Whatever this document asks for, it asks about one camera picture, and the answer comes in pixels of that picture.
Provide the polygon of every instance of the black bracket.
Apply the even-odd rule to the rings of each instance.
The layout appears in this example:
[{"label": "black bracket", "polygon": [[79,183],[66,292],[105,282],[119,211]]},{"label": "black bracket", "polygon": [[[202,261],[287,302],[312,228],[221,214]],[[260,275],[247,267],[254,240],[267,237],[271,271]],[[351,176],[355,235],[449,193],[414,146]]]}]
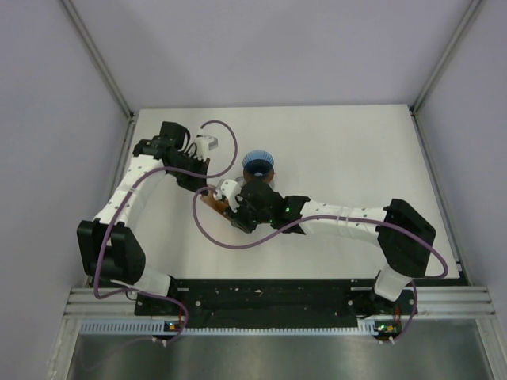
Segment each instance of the black bracket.
[{"label": "black bracket", "polygon": [[[349,301],[369,299],[371,280],[178,280],[178,300],[192,316],[193,328],[329,328],[356,327],[358,313]],[[412,291],[403,291],[394,307],[407,315]],[[181,314],[178,306],[153,298],[137,298],[135,315]]]}]

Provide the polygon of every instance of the silver metal panel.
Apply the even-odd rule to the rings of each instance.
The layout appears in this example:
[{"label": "silver metal panel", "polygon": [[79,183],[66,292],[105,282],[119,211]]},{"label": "silver metal panel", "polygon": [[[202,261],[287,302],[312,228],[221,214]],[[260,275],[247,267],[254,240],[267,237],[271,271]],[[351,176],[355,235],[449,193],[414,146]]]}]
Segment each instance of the silver metal panel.
[{"label": "silver metal panel", "polygon": [[[126,336],[80,336],[93,365]],[[69,380],[99,379],[493,379],[474,321],[416,321],[395,346],[367,337],[198,337],[163,348],[133,344],[94,371],[78,363]]]}]

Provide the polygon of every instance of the enclosure wall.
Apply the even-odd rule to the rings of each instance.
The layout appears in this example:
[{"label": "enclosure wall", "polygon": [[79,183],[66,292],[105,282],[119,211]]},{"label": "enclosure wall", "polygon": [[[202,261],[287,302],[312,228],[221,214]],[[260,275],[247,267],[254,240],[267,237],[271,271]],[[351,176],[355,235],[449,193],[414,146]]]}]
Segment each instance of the enclosure wall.
[{"label": "enclosure wall", "polygon": [[136,110],[410,104],[470,0],[74,0]]},{"label": "enclosure wall", "polygon": [[489,0],[427,103],[421,129],[471,278],[507,331],[507,2]]},{"label": "enclosure wall", "polygon": [[126,120],[55,0],[0,7],[0,373],[44,376]]}]

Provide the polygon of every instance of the white platform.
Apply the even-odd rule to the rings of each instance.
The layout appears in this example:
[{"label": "white platform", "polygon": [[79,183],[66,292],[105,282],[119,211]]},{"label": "white platform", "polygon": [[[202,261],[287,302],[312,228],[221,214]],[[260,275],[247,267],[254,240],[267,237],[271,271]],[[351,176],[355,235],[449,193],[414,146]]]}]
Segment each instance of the white platform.
[{"label": "white platform", "polygon": [[[434,246],[448,262],[448,278],[459,276],[405,105],[144,109],[131,150],[140,139],[157,135],[162,121],[178,122],[195,134],[210,119],[228,123],[238,138],[238,160],[227,178],[242,174],[245,154],[263,149],[275,159],[275,190],[282,196],[354,207],[383,207],[392,198],[404,199],[436,228]],[[231,159],[232,140],[218,124],[206,133],[219,139],[208,170],[217,173]],[[135,231],[148,261],[176,278],[363,279],[375,277],[385,263],[375,246],[335,236],[280,235],[253,249],[222,249],[196,228],[192,196],[166,176]],[[229,244],[256,241],[273,231],[260,226],[244,234],[203,203],[198,212],[208,232]],[[432,257],[427,274],[441,271]]]}]

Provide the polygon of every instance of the blue cup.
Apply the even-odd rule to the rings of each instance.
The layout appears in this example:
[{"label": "blue cup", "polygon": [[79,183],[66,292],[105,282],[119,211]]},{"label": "blue cup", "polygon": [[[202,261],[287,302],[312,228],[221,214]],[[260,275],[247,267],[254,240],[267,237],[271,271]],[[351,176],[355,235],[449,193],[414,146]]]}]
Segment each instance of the blue cup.
[{"label": "blue cup", "polygon": [[243,169],[259,180],[266,178],[274,165],[273,156],[265,150],[253,150],[243,158]]}]

